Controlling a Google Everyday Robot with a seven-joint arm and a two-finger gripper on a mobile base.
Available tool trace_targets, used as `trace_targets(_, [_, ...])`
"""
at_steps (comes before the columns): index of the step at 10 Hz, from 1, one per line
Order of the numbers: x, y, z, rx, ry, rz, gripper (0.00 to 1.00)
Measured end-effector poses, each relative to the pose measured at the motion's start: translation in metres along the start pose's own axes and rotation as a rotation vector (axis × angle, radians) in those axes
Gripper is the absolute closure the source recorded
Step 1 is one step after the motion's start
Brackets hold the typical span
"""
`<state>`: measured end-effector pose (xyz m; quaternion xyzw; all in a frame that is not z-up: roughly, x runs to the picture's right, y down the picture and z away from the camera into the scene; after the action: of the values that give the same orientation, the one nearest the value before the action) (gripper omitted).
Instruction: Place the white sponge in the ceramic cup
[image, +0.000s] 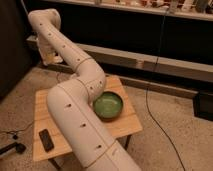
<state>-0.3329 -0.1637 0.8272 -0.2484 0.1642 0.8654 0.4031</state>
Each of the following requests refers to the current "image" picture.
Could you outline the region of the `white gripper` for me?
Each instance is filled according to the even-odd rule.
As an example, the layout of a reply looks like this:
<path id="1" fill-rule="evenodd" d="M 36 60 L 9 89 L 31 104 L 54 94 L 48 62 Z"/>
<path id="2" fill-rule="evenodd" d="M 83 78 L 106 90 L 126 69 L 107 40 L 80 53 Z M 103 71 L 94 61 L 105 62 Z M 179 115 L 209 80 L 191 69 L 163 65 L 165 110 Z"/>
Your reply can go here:
<path id="1" fill-rule="evenodd" d="M 40 34 L 37 35 L 37 46 L 44 65 L 58 64 L 63 61 L 54 48 Z"/>

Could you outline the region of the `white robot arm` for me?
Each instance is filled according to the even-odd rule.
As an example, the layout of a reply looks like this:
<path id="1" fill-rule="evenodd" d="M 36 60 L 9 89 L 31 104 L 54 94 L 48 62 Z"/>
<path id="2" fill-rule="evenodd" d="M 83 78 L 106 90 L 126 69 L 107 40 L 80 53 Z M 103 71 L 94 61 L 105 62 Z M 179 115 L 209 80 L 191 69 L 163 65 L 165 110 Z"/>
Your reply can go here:
<path id="1" fill-rule="evenodd" d="M 94 58 L 57 29 L 54 21 L 59 17 L 55 9 L 28 15 L 38 37 L 76 73 L 49 90 L 49 113 L 85 171 L 142 171 L 90 107 L 105 89 L 105 73 Z"/>

